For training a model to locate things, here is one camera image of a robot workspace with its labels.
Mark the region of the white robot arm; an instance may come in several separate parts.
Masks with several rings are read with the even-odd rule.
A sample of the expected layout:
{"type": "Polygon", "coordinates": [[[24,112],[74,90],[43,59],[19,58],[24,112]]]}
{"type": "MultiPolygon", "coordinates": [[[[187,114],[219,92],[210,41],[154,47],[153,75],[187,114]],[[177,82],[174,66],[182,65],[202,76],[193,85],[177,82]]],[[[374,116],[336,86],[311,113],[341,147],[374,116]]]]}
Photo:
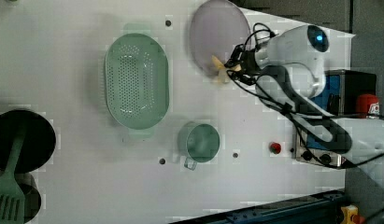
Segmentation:
{"type": "Polygon", "coordinates": [[[333,115],[312,99],[322,93],[329,36],[316,25],[302,25],[249,49],[235,47],[225,64],[237,86],[252,86],[254,96],[287,118],[326,149],[360,168],[384,190],[384,116],[333,115]]]}

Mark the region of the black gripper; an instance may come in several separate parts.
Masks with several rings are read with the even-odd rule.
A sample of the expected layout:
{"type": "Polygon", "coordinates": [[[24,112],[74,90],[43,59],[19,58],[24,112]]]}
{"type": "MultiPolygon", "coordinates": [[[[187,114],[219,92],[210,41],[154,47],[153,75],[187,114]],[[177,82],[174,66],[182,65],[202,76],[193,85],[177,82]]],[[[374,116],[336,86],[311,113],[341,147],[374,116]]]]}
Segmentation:
{"type": "Polygon", "coordinates": [[[246,50],[244,44],[236,45],[230,59],[224,65],[226,73],[231,80],[240,81],[252,86],[260,74],[260,68],[255,62],[253,50],[246,50]]]}

